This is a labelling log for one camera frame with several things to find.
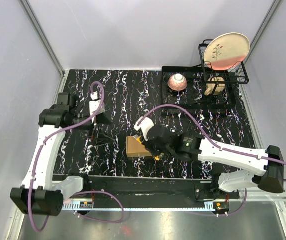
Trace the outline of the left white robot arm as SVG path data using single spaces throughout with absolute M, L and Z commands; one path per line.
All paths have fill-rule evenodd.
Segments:
M 81 176 L 68 176 L 53 185 L 53 171 L 64 128 L 76 125 L 77 130 L 93 131 L 96 124 L 110 124 L 105 117 L 105 106 L 100 105 L 98 92 L 91 93 L 89 115 L 81 116 L 75 109 L 78 98 L 69 93 L 60 93 L 56 104 L 39 115 L 38 138 L 29 170 L 20 187 L 14 187 L 10 199 L 23 214 L 57 216 L 63 203 L 73 195 L 85 198 L 91 186 Z

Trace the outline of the yellow black utility knife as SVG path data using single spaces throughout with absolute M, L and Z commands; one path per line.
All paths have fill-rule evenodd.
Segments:
M 160 154 L 155 154 L 155 153 L 151 153 L 149 150 L 145 149 L 145 140 L 143 138 L 143 136 L 138 136 L 138 135 L 134 135 L 133 138 L 139 142 L 142 147 L 140 147 L 140 150 L 137 150 L 136 155 L 139 157 L 153 157 L 154 160 L 159 161 L 162 157 L 163 157 L 163 153 Z

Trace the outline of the brown cardboard express box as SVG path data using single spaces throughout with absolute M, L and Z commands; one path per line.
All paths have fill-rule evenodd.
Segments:
M 127 136 L 126 137 L 126 156 L 129 158 L 138 158 L 139 156 L 136 155 L 137 150 L 140 150 L 140 147 L 142 145 L 137 142 L 133 136 Z

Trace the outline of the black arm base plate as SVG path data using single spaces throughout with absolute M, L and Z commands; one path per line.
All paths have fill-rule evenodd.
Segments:
M 129 195 L 182 195 L 195 200 L 237 200 L 237 190 L 224 193 L 214 190 L 209 180 L 154 178 L 154 177 L 116 177 L 76 174 L 84 180 L 82 191 L 107 192 L 114 196 Z

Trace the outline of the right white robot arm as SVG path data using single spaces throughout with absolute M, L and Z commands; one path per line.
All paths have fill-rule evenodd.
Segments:
M 159 125 L 136 126 L 139 142 L 153 157 L 170 155 L 182 162 L 215 162 L 237 168 L 231 173 L 218 173 L 212 177 L 210 194 L 221 198 L 240 189 L 258 188 L 281 194 L 284 191 L 284 168 L 275 146 L 249 149 L 234 146 L 227 149 L 224 143 L 213 142 L 195 133 L 175 135 Z

